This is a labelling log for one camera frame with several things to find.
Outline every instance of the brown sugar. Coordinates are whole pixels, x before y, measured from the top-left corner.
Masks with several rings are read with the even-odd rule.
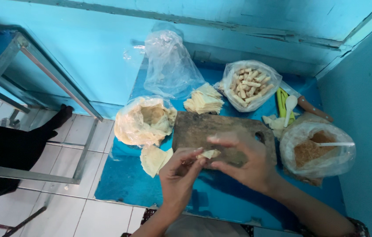
[[[318,146],[317,143],[335,143],[335,139],[329,137],[324,131],[317,132],[309,140],[300,143],[294,148],[296,166],[302,167],[311,160],[317,159],[336,146]]]

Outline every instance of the sleeve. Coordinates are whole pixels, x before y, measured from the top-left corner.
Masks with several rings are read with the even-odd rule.
[[[347,219],[356,227],[356,231],[353,233],[347,234],[343,237],[370,237],[369,230],[363,222],[355,220],[353,218],[347,217]],[[316,237],[310,230],[306,227],[301,229],[301,234],[304,237]]]

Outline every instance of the foot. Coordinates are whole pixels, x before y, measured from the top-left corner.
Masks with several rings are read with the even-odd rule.
[[[56,130],[72,117],[73,110],[74,109],[72,106],[62,104],[60,111],[54,117],[52,117],[50,121],[46,122],[44,127],[50,130]]]

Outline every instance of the tiled floor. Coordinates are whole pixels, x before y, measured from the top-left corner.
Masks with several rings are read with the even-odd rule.
[[[0,103],[0,119],[8,118],[13,109]],[[43,125],[55,111],[33,109],[19,113],[21,130],[29,131]],[[89,116],[74,114],[53,141],[84,144],[92,126]],[[33,180],[20,182],[17,191],[0,196],[0,224],[16,226],[38,209],[47,210],[19,230],[13,237],[118,237],[133,233],[140,226],[144,208],[97,201],[94,193],[101,178],[108,152],[113,144],[114,121],[98,123],[79,185]],[[46,145],[34,172],[72,177],[82,150]],[[291,237],[296,234],[255,228],[255,236]]]

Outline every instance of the wooden knife handle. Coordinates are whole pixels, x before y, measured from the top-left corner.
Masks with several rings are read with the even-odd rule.
[[[313,113],[321,118],[324,118],[330,122],[334,121],[334,119],[329,116],[328,114],[324,113],[323,111],[315,108],[311,103],[309,103],[304,96],[300,96],[297,99],[297,104],[300,105],[306,112]]]

